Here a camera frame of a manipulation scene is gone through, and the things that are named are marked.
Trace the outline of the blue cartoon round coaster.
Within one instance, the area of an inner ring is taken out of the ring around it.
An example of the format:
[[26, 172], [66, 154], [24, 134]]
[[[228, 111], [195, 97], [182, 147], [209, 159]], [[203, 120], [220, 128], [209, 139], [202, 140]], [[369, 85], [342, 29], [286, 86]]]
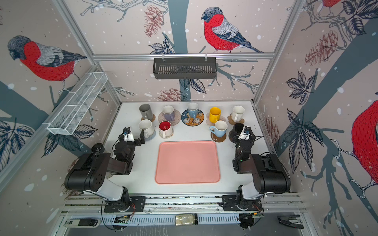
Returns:
[[204, 113], [201, 110], [199, 110], [196, 117], [193, 118], [190, 116], [189, 111], [187, 109], [181, 114], [181, 121], [187, 126], [198, 126], [202, 124], [202, 122], [204, 121]]

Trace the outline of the grey woven round coaster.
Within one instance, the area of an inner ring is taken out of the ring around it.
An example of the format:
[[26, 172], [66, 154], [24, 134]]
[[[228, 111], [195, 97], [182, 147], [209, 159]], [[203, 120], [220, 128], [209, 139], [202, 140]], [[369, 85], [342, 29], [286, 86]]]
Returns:
[[156, 131], [154, 130], [153, 133], [150, 134], [150, 133], [146, 132], [145, 130], [143, 130], [143, 131], [141, 132], [141, 135], [144, 137], [145, 141], [150, 141], [150, 140], [152, 140], [152, 139], [155, 138], [155, 136], [156, 136]]

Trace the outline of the yellow mug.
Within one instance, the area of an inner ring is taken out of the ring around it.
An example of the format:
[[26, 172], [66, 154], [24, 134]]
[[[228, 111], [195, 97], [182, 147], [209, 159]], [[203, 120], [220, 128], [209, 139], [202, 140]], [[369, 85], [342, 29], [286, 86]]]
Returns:
[[213, 124], [215, 124], [217, 121], [220, 120], [221, 117], [221, 109], [218, 107], [213, 107], [210, 109], [209, 114], [209, 121]]

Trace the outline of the rattan round coaster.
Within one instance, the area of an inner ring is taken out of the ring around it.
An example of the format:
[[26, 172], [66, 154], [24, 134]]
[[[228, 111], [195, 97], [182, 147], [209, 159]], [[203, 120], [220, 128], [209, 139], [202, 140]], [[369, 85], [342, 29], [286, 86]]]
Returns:
[[151, 119], [151, 121], [152, 122], [154, 122], [155, 121], [155, 119], [156, 119], [156, 115], [155, 114], [153, 114], [153, 118]]

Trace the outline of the grey mug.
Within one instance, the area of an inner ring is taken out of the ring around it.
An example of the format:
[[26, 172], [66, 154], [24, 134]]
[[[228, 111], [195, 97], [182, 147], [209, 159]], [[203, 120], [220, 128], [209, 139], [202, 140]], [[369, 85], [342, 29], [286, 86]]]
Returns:
[[144, 120], [151, 120], [151, 121], [153, 120], [154, 114], [149, 104], [142, 104], [139, 107], [139, 111]]

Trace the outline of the black mug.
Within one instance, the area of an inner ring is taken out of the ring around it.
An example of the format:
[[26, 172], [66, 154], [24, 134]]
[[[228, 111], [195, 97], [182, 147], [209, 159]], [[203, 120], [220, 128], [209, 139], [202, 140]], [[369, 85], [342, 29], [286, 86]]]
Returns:
[[229, 139], [232, 143], [237, 143], [239, 140], [239, 136], [244, 129], [244, 125], [241, 123], [236, 123], [232, 130], [229, 132]]

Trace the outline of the dark glossy round coaster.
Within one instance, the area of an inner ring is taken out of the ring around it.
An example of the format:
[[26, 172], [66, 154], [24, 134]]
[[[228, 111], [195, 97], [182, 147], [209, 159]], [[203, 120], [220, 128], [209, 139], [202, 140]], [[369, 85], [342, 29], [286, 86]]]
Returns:
[[211, 139], [216, 143], [222, 143], [226, 140], [227, 135], [225, 134], [222, 137], [217, 137], [214, 133], [211, 133]]

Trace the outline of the lavender mug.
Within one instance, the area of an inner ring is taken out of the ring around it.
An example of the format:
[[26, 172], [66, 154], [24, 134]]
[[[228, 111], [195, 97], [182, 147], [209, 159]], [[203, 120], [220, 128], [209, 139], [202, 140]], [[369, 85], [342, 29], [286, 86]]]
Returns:
[[166, 105], [163, 107], [162, 109], [162, 113], [163, 113], [163, 116], [164, 116], [164, 119], [166, 121], [173, 121], [175, 119], [175, 109], [173, 106], [171, 105]]

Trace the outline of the light blue mug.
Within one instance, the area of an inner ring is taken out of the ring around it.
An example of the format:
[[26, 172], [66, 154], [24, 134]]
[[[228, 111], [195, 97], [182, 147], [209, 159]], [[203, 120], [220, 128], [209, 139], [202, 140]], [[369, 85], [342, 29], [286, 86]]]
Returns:
[[199, 110], [199, 105], [197, 103], [191, 102], [187, 106], [188, 114], [191, 118], [195, 119]]

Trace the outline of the white blue mug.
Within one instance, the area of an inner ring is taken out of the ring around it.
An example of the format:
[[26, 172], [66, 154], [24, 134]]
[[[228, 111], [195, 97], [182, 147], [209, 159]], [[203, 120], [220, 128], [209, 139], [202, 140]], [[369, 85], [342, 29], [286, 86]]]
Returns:
[[218, 138], [222, 138], [226, 134], [228, 125], [225, 121], [217, 121], [213, 126], [210, 126], [209, 129]]

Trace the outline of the pink bunny round coaster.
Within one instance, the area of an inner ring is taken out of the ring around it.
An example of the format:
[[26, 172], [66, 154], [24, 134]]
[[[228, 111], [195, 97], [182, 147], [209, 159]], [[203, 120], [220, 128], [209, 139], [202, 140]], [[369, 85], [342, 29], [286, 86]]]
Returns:
[[178, 110], [174, 110], [172, 114], [165, 114], [161, 112], [158, 116], [158, 121], [161, 123], [163, 121], [169, 121], [172, 126], [177, 125], [181, 121], [181, 113]]

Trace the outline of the pink flower coaster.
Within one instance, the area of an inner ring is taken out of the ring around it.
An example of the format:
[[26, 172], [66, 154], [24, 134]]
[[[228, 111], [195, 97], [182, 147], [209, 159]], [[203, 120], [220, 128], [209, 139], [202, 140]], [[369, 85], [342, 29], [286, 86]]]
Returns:
[[[223, 116], [220, 116], [220, 120], [221, 121], [226, 121], [226, 118], [223, 117]], [[214, 123], [212, 123], [210, 121], [210, 114], [209, 113], [206, 114], [206, 124], [209, 125], [209, 126], [213, 126], [214, 125]]]

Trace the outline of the cork flower coaster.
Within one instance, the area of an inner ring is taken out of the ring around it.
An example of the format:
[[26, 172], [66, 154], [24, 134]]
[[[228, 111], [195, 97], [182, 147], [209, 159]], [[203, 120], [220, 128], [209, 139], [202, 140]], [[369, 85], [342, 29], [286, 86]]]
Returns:
[[231, 114], [227, 117], [227, 119], [228, 119], [229, 124], [231, 124], [231, 125], [235, 125], [235, 124], [237, 124], [237, 123], [243, 124], [243, 123], [245, 122], [244, 119], [241, 119], [241, 120], [238, 121], [238, 122], [234, 122], [233, 119], [232, 119]]

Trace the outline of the red interior white mug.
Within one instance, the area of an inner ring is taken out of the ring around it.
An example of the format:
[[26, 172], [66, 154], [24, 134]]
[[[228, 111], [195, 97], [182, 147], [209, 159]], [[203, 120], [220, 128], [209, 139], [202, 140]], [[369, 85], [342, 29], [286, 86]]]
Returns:
[[159, 135], [163, 139], [170, 138], [173, 135], [172, 124], [169, 121], [162, 121], [159, 126]]

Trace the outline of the pink serving tray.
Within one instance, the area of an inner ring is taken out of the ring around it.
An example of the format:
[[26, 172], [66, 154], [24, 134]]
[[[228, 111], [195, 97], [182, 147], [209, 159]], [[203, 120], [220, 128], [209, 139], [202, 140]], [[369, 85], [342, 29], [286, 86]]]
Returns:
[[221, 178], [213, 141], [163, 142], [159, 146], [157, 184], [217, 183]]

